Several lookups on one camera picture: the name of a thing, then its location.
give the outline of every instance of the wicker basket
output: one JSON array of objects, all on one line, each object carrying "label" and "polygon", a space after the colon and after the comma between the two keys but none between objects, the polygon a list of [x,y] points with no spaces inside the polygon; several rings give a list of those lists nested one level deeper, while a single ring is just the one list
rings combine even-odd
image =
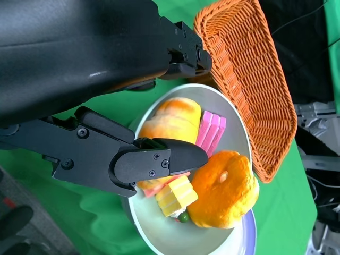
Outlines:
[{"label": "wicker basket", "polygon": [[254,170],[268,183],[289,151],[297,121],[260,4],[222,0],[201,10],[194,26],[212,56],[211,78],[246,124]]}]

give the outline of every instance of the white plate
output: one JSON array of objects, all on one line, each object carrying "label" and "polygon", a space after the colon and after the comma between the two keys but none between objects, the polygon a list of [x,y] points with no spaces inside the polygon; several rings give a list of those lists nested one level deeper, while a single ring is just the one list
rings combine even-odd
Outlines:
[{"label": "white plate", "polygon": [[[227,128],[216,151],[235,150],[251,162],[248,135],[237,110],[219,91],[201,84],[179,86],[159,98],[144,116],[130,125],[136,137],[144,122],[154,115],[164,101],[173,97],[190,98],[201,106],[202,111],[208,110],[226,117]],[[245,251],[242,248],[244,224],[235,229],[199,228],[192,222],[181,224],[172,218],[165,218],[155,198],[145,198],[141,190],[131,198],[123,198],[122,204],[131,222],[156,254],[239,254]]]}]

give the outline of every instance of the green cloth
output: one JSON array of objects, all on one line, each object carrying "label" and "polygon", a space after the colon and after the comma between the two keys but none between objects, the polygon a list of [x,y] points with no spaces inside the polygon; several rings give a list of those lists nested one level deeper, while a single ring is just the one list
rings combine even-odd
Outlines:
[{"label": "green cloth", "polygon": [[[191,26],[195,14],[212,1],[155,2],[160,15]],[[103,95],[84,105],[129,125],[161,95],[183,83],[157,80],[151,91]],[[58,116],[67,118],[73,112]],[[81,254],[152,254],[126,217],[117,195],[52,179],[51,164],[34,152],[1,151],[0,164],[38,197]],[[261,183],[260,188],[254,207],[257,254],[304,254],[317,212],[295,142],[275,179],[270,184]]]},{"label": "green cloth", "polygon": [[[328,45],[340,38],[340,1],[324,0]],[[328,48],[336,113],[340,113],[340,41]]]}]

